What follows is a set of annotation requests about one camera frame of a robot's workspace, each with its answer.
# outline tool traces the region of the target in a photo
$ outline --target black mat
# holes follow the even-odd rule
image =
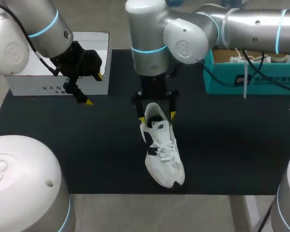
[[[290,159],[290,96],[207,95],[202,70],[188,66],[173,121],[186,194],[275,194]],[[130,95],[139,90],[131,52],[114,50],[109,94],[93,107],[72,97],[14,97],[0,110],[0,135],[25,135],[57,156],[71,193],[166,193],[149,176]]]

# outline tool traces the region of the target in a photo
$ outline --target white shoelace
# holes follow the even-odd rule
[[[160,144],[154,141],[154,145],[158,147],[158,151],[156,151],[156,153],[160,156],[161,161],[170,161],[172,164],[180,163],[178,156],[174,155],[175,144],[176,140],[174,141],[174,143],[170,142],[168,144]]]

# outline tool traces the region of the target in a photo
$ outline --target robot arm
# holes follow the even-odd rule
[[[207,4],[187,14],[171,10],[165,0],[128,0],[126,11],[134,68],[141,78],[142,91],[132,98],[140,119],[145,99],[171,99],[171,118],[176,111],[177,94],[165,85],[169,52],[185,64],[201,61],[214,45],[290,54],[289,10],[228,10]]]
[[[40,60],[42,55],[50,58],[58,75],[68,77],[64,84],[67,93],[73,94],[80,103],[90,100],[76,85],[79,76],[94,76],[102,80],[102,60],[94,50],[84,50],[63,21],[58,10],[49,0],[0,0],[22,24],[28,40],[36,49]],[[22,71],[29,59],[26,37],[13,18],[0,8],[0,74],[16,74]]]

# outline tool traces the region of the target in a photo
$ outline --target shoe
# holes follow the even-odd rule
[[[185,181],[185,171],[177,149],[173,127],[157,103],[145,110],[145,123],[140,125],[147,144],[145,165],[161,186],[175,188]]]

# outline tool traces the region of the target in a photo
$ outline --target teal shoe box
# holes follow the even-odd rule
[[[273,57],[282,58],[285,55],[269,54]],[[222,85],[215,81],[211,75],[204,70],[203,77],[206,92],[208,94],[243,94],[244,93],[244,63],[228,63],[230,57],[238,56],[235,50],[218,49],[210,50],[204,59],[204,65],[211,71],[216,79],[230,86]],[[264,63],[261,72],[268,76],[263,78],[259,74],[255,75],[254,70],[248,65],[248,85],[247,94],[262,95],[290,95],[290,90],[283,89],[271,84],[271,81],[278,82],[290,87],[290,63]]]

